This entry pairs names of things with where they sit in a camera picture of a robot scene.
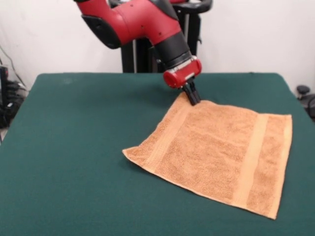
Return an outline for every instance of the green tabletop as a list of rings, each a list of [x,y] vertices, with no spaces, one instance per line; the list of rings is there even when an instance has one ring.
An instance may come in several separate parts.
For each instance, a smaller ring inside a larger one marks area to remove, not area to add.
[[[277,74],[203,74],[203,99],[292,114],[277,220],[130,163],[180,93],[161,74],[40,75],[0,147],[0,236],[314,235],[315,127]]]

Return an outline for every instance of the black cable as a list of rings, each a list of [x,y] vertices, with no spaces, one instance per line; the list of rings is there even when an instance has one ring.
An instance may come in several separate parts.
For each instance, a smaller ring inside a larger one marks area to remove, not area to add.
[[[18,77],[19,81],[23,84],[23,86],[26,87],[26,85],[24,84],[23,80],[21,79],[21,77],[18,75],[18,73],[16,72],[16,70],[14,68],[14,64],[13,64],[12,58],[5,52],[5,50],[3,49],[1,44],[0,44],[0,49],[3,52],[3,54],[10,60],[12,69],[13,69],[14,74],[16,75],[16,77]]]

